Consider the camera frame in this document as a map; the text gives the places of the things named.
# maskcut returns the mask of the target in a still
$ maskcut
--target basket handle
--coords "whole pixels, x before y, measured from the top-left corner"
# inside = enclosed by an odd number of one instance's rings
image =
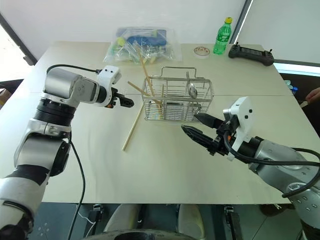
[[[163,66],[161,68],[161,74],[160,75],[152,75],[152,77],[162,77],[162,75],[164,74],[164,69],[193,69],[195,79],[204,79],[204,77],[197,77],[197,69],[195,67],[184,67],[184,66]]]

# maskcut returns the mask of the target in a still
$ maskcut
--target green plastic bottle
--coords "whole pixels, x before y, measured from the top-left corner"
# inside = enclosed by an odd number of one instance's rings
[[[232,23],[232,17],[227,17],[224,21],[223,26],[220,27],[218,31],[218,35],[216,36],[214,47],[213,47],[214,54],[221,55],[225,52],[226,46],[229,42],[229,38],[232,32],[231,23]]]

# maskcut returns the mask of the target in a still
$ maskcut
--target plastic bag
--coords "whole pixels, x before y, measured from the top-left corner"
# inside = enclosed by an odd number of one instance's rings
[[[121,27],[115,34],[104,62],[140,62],[145,64],[166,60],[181,61],[181,46],[172,29],[162,27]]]

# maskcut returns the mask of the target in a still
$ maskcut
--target person's hand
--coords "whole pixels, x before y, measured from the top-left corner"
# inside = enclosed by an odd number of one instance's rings
[[[312,103],[320,99],[320,87],[313,89],[306,97],[305,100],[309,103]]]

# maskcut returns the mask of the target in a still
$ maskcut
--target floor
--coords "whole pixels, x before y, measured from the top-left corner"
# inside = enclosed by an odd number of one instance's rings
[[[96,233],[101,233],[117,208],[117,204],[105,204],[102,221],[97,224]],[[92,204],[81,207],[80,213],[88,216]],[[200,205],[207,240],[214,240],[213,218],[210,205]],[[76,209],[71,203],[42,203],[35,218],[33,232],[29,240],[65,240]],[[287,209],[283,213],[264,216],[257,205],[235,205],[235,212],[240,216],[240,224],[244,240],[294,240],[300,229],[300,220],[294,210]],[[176,230],[176,205],[150,204],[147,206],[144,229]],[[72,233],[72,240],[84,237],[87,220],[77,217]],[[232,240],[230,227],[224,226],[226,239]]]

